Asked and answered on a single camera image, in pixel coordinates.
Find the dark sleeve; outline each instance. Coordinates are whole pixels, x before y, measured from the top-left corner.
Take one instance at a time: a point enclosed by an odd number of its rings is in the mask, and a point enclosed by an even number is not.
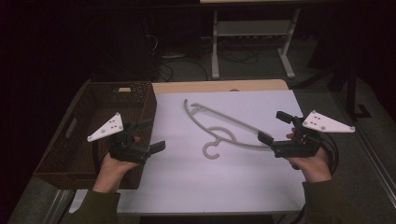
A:
[[[119,200],[119,193],[88,190],[79,209],[71,215],[70,223],[118,223]]]
[[[356,209],[344,198],[333,180],[303,183],[305,216],[309,224],[361,224]]]

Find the hand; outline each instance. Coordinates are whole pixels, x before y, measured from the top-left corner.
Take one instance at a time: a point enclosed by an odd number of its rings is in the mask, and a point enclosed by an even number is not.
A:
[[[292,138],[294,136],[295,129],[292,128],[291,130],[292,133],[287,134],[286,137]],[[306,182],[321,182],[332,179],[328,166],[328,157],[323,148],[320,148],[314,157],[286,158],[286,160],[301,169]]]
[[[135,137],[134,140],[138,142],[140,137]],[[138,165],[134,162],[112,159],[107,153],[103,158],[102,167],[92,190],[101,193],[115,193],[126,172]]]

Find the dark floor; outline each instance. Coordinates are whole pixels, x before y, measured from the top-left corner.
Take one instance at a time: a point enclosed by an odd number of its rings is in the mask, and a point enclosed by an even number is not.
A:
[[[296,74],[295,79],[287,79],[276,53],[278,43],[264,45],[264,48],[234,50],[222,52],[224,57],[235,60],[246,59],[244,63],[219,59],[220,80],[238,79],[274,79],[286,80],[289,86],[300,83],[318,72],[307,68],[316,40],[295,40],[291,43],[288,53],[290,63]],[[210,77],[210,54],[201,58],[180,57],[162,66],[163,72],[159,81],[204,81]],[[333,134],[333,138],[340,148],[340,165],[334,178],[341,190],[354,204],[370,224],[396,223],[395,191],[392,181],[396,180],[396,124],[383,106],[377,101],[370,86],[358,78],[357,104],[365,105],[371,117],[358,119],[353,122],[347,115],[346,87],[340,92],[333,93],[326,86],[332,76],[325,77],[315,84],[294,93],[305,114],[315,109],[323,114],[344,123],[353,123],[358,133],[345,137],[341,133]],[[45,195],[39,195],[42,189],[47,189]],[[32,178],[26,188],[20,203],[14,211],[9,223],[25,223],[26,220],[42,222],[46,215],[44,208],[50,208],[56,189],[47,183]],[[274,216],[275,223],[290,223],[296,214]],[[126,215],[120,215],[121,223],[130,223]]]

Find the white table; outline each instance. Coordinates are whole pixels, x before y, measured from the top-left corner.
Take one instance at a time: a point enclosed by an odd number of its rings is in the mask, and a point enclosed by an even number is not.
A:
[[[268,214],[301,209],[304,177],[300,171],[293,170],[286,160],[275,158],[272,151],[228,143],[210,147],[209,151],[220,157],[207,159],[202,148],[215,138],[190,119],[183,105],[188,99],[189,104],[209,106],[268,132],[278,141],[286,139],[291,125],[276,119],[276,111],[302,115],[292,91],[156,92],[151,142],[165,140],[166,150],[148,159],[139,189],[119,190],[119,213]],[[257,134],[214,114],[200,112],[196,118],[208,126],[227,127],[240,142],[260,143]],[[78,190],[70,212],[79,208],[85,193]]]

